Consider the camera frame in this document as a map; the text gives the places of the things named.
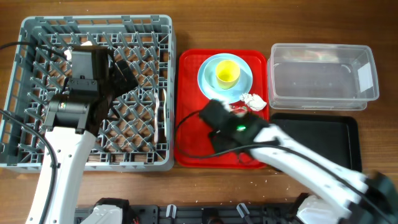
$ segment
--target gray plastic dish rack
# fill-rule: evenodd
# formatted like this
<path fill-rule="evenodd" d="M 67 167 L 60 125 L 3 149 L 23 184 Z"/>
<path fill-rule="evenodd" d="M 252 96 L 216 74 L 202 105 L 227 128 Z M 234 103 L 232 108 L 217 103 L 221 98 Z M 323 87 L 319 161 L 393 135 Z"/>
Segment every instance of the gray plastic dish rack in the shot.
<path fill-rule="evenodd" d="M 119 121 L 104 120 L 85 170 L 165 171 L 172 168 L 176 38 L 165 15 L 28 17 L 19 41 L 63 52 L 90 41 L 113 48 L 129 61 L 140 86 L 115 99 Z M 44 134 L 45 104 L 72 73 L 72 62 L 24 45 L 17 46 L 4 109 Z M 159 95 L 159 142 L 154 142 L 155 94 Z M 166 118 L 163 116 L 166 106 Z M 115 116 L 109 111 L 108 116 Z M 39 172 L 44 145 L 10 121 L 0 126 L 0 167 Z"/>

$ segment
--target green led light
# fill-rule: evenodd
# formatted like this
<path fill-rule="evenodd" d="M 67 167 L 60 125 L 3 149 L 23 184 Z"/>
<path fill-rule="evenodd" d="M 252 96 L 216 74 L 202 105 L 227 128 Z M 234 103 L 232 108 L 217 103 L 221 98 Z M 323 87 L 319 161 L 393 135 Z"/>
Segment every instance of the green led light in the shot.
<path fill-rule="evenodd" d="M 244 125 L 239 125 L 236 130 L 237 131 L 244 131 L 246 129 L 246 127 Z"/>

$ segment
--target clear plastic container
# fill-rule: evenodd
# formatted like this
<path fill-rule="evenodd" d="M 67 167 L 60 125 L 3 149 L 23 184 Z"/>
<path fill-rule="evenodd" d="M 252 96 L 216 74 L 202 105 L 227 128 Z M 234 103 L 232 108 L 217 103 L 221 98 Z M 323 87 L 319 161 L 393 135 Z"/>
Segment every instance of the clear plastic container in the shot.
<path fill-rule="evenodd" d="M 274 44 L 268 77 L 274 109 L 363 110 L 379 97 L 373 54 L 365 45 Z"/>

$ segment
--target black tray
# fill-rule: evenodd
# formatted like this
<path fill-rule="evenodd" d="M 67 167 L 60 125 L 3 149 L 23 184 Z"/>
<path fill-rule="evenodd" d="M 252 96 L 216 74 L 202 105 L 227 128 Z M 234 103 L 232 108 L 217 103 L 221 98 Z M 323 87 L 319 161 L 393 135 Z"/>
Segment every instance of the black tray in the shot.
<path fill-rule="evenodd" d="M 276 113 L 271 122 L 321 156 L 362 171 L 358 124 L 352 117 Z"/>

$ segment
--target wood surface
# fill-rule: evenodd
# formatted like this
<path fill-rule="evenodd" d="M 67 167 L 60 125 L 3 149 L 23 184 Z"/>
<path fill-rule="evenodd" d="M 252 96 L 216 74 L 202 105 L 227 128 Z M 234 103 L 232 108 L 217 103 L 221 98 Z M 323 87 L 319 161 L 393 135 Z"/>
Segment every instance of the wood surface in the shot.
<path fill-rule="evenodd" d="M 168 14 L 179 55 L 192 48 L 217 48 L 254 49 L 269 57 L 274 43 L 368 45 L 379 77 L 378 100 L 364 111 L 294 112 L 353 116 L 359 126 L 364 170 L 377 169 L 398 185 L 397 11 L 397 1 L 370 0 L 0 1 L 0 44 L 17 40 L 27 16 Z M 14 54 L 15 47 L 0 52 L 0 105 Z M 38 174 L 0 170 L 0 223 L 25 223 L 38 178 Z M 292 202 L 307 191 L 291 177 L 269 169 L 176 165 L 169 172 L 85 172 L 78 204 L 93 205 L 101 197 L 177 206 Z"/>

